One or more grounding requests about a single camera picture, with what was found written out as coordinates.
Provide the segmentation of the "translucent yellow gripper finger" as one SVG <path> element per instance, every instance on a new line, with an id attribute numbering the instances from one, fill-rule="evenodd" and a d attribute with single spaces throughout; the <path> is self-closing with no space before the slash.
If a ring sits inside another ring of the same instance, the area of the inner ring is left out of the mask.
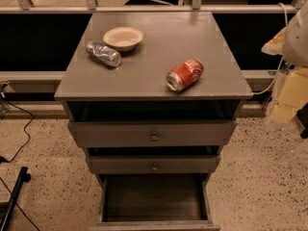
<path id="1" fill-rule="evenodd" d="M 269 106 L 269 120 L 275 124 L 287 124 L 296 115 L 297 109 L 294 107 L 272 104 Z"/>
<path id="2" fill-rule="evenodd" d="M 282 55 L 286 29 L 280 30 L 270 41 L 264 44 L 261 51 L 268 55 Z"/>

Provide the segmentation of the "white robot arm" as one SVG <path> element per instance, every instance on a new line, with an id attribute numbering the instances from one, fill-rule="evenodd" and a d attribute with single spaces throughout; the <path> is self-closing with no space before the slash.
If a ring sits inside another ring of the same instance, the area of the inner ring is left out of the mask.
<path id="1" fill-rule="evenodd" d="M 281 55 L 295 66 L 285 78 L 269 121 L 287 124 L 308 104 L 308 2 L 295 14 L 285 28 L 264 44 L 261 51 Z"/>

